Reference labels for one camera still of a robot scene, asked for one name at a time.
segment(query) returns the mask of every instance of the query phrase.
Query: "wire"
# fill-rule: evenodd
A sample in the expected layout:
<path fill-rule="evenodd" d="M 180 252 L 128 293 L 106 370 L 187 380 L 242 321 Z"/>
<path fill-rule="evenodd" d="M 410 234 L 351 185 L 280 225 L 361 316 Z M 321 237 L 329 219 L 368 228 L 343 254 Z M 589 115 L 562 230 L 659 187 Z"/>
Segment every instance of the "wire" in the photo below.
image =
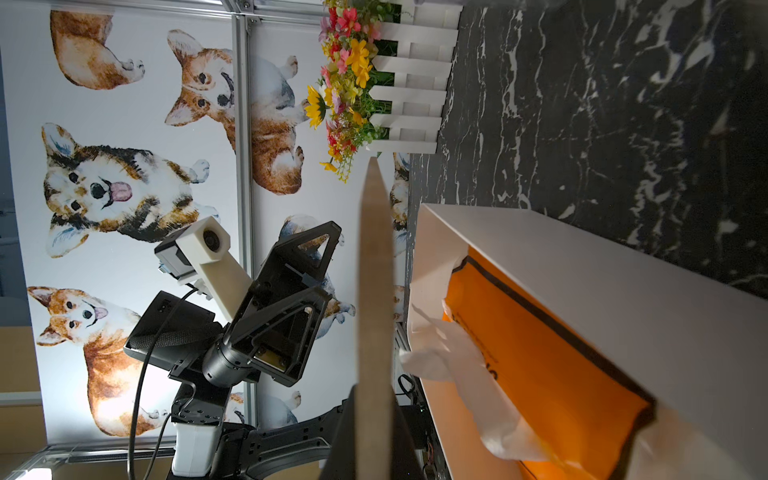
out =
<path fill-rule="evenodd" d="M 403 386 L 402 381 L 406 380 L 408 383 L 411 384 L 411 389 L 408 390 Z M 411 399 L 411 403 L 415 403 L 415 400 L 413 397 L 411 397 L 411 394 L 414 393 L 416 390 L 416 384 L 413 382 L 413 379 L 411 377 L 407 376 L 405 373 L 403 373 L 401 376 L 397 377 L 397 385 L 402 390 L 402 393 L 396 393 L 395 395 L 407 395 L 409 399 Z"/>
<path fill-rule="evenodd" d="M 192 290 L 185 293 L 184 296 L 181 297 L 181 300 L 176 302 L 176 305 L 174 305 L 173 308 L 170 309 L 168 316 L 165 317 L 165 320 L 163 320 L 163 323 L 160 325 L 160 328 L 157 329 L 157 332 L 155 332 L 154 338 L 152 339 L 152 343 L 150 343 L 149 348 L 147 348 L 147 354 L 144 356 L 144 364 L 141 366 L 139 381 L 138 381 L 138 384 L 136 385 L 136 398 L 134 399 L 134 412 L 133 412 L 133 415 L 131 416 L 131 435 L 128 437 L 128 460 L 127 460 L 128 480 L 136 480 L 136 468 L 134 465 L 134 450 L 136 449 L 136 425 L 138 423 L 138 418 L 139 418 L 139 401 L 141 400 L 141 387 L 144 386 L 144 376 L 147 374 L 147 367 L 149 366 L 149 358 L 152 357 L 152 351 L 154 350 L 154 346 L 157 343 L 157 339 L 160 338 L 160 334 L 163 332 L 163 329 L 168 324 L 168 320 L 170 320 L 171 317 L 174 316 L 174 313 L 176 313 L 176 310 L 179 308 L 179 306 L 182 303 L 184 303 L 184 301 L 195 292 L 197 292 L 197 289 L 192 288 Z"/>
<path fill-rule="evenodd" d="M 160 435 L 157 437 L 157 443 L 154 444 L 154 452 L 152 452 L 152 459 L 149 461 L 149 466 L 147 467 L 147 473 L 144 474 L 144 480 L 148 480 L 149 474 L 152 473 L 152 467 L 154 467 L 154 460 L 157 458 L 157 451 L 160 450 L 160 442 L 163 440 L 163 432 L 165 432 L 165 426 L 168 425 L 169 419 L 170 419 L 170 413 L 166 415 L 165 420 L 163 421 L 163 426 L 160 427 Z"/>

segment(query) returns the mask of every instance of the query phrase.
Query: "corgi illustration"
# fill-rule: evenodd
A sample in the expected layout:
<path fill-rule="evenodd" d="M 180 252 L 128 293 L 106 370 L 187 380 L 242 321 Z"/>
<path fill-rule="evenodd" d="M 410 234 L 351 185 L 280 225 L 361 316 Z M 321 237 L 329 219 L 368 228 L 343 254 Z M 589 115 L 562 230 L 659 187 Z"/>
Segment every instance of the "corgi illustration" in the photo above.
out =
<path fill-rule="evenodd" d="M 404 301 L 406 296 L 406 288 L 403 285 L 395 285 L 395 316 L 394 320 L 400 322 L 404 320 L 403 310 L 405 307 Z"/>
<path fill-rule="evenodd" d="M 51 40 L 61 73 L 75 85 L 111 90 L 144 77 L 144 64 L 118 60 L 104 46 L 112 15 L 51 10 Z"/>
<path fill-rule="evenodd" d="M 91 232 L 159 242 L 198 218 L 218 218 L 216 209 L 192 199 L 190 184 L 208 178 L 205 160 L 188 168 L 147 150 L 85 147 L 55 124 L 45 124 L 42 137 L 45 202 L 53 212 L 46 251 L 53 258 L 82 245 Z"/>
<path fill-rule="evenodd" d="M 227 402 L 227 408 L 224 410 L 224 421 L 229 423 L 245 423 L 243 414 L 243 405 L 245 399 L 240 393 L 231 393 L 230 401 Z"/>
<path fill-rule="evenodd" d="M 301 393 L 299 391 L 295 391 L 285 401 L 271 395 L 259 395 L 257 403 L 259 430 L 281 429 L 288 425 L 297 424 L 299 421 L 293 414 L 293 410 L 299 405 L 301 405 Z"/>
<path fill-rule="evenodd" d="M 309 215 L 304 214 L 291 215 L 286 218 L 286 221 L 283 223 L 283 228 L 280 229 L 280 239 L 293 235 L 294 233 L 309 230 L 318 225 L 320 225 L 320 223 L 315 217 L 310 217 Z M 308 256 L 315 260 L 320 260 L 323 255 L 319 252 L 319 249 L 326 240 L 327 237 L 325 239 L 320 237 L 312 242 L 307 242 L 305 245 L 302 245 L 302 247 L 305 249 Z M 343 244 L 344 236 L 341 236 L 339 238 L 339 245 L 341 246 Z M 336 289 L 333 287 L 333 283 L 331 283 L 331 279 L 327 275 L 323 281 L 323 289 L 333 298 L 328 302 L 325 316 L 320 321 L 320 327 L 317 329 L 315 339 L 323 338 L 323 336 L 328 333 L 328 330 L 330 330 L 333 325 L 333 320 L 337 321 L 339 324 L 344 323 L 344 320 L 346 319 L 344 313 L 348 313 L 350 316 L 355 316 L 357 313 L 357 309 L 354 305 L 338 301 L 336 298 Z"/>
<path fill-rule="evenodd" d="M 208 116 L 224 126 L 235 148 L 235 94 L 232 51 L 203 48 L 181 30 L 168 32 L 168 44 L 181 64 L 181 94 L 165 123 L 186 125 Z M 250 130 L 253 179 L 278 195 L 294 194 L 301 188 L 304 153 L 295 147 L 295 126 L 308 119 L 306 100 L 296 106 L 287 79 L 298 72 L 296 57 L 288 57 L 278 68 L 256 57 L 250 78 Z"/>
<path fill-rule="evenodd" d="M 94 422 L 107 435 L 128 436 L 141 362 L 123 353 L 123 346 L 141 316 L 81 290 L 30 286 L 27 292 L 51 315 L 37 344 L 83 346 Z M 137 435 L 159 427 L 165 415 L 140 409 Z"/>
<path fill-rule="evenodd" d="M 408 240 L 408 191 L 411 159 L 408 154 L 392 154 L 395 159 L 395 183 L 389 191 L 392 227 L 395 229 L 395 257 L 406 251 Z"/>

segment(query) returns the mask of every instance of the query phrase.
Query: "black marble surface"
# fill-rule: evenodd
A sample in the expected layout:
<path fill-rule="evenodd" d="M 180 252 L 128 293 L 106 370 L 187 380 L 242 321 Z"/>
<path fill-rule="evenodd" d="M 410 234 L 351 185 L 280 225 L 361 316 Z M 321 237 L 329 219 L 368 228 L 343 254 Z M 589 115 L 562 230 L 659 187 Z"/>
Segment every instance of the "black marble surface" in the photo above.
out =
<path fill-rule="evenodd" d="M 419 202 L 531 208 L 768 298 L 768 83 L 730 0 L 465 7 Z"/>

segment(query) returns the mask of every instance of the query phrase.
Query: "dog nose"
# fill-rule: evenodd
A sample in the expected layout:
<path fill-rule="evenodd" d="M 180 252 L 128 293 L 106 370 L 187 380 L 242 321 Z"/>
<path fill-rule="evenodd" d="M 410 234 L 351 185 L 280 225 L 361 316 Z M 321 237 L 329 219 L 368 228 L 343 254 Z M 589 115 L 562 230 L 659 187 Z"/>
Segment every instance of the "dog nose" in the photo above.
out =
<path fill-rule="evenodd" d="M 101 186 L 101 184 L 91 184 L 91 195 L 93 195 L 94 198 L 102 198 L 106 193 L 107 191 L 104 189 L 104 187 Z"/>

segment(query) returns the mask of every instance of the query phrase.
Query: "wooden skewer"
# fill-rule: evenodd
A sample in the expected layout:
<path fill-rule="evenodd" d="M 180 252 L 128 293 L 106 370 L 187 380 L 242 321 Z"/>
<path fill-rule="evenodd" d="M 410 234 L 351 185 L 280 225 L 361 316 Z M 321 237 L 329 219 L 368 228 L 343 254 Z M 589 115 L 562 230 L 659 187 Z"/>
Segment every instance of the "wooden skewer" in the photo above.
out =
<path fill-rule="evenodd" d="M 360 209 L 355 450 L 358 480 L 389 480 L 392 454 L 392 217 L 376 157 Z"/>

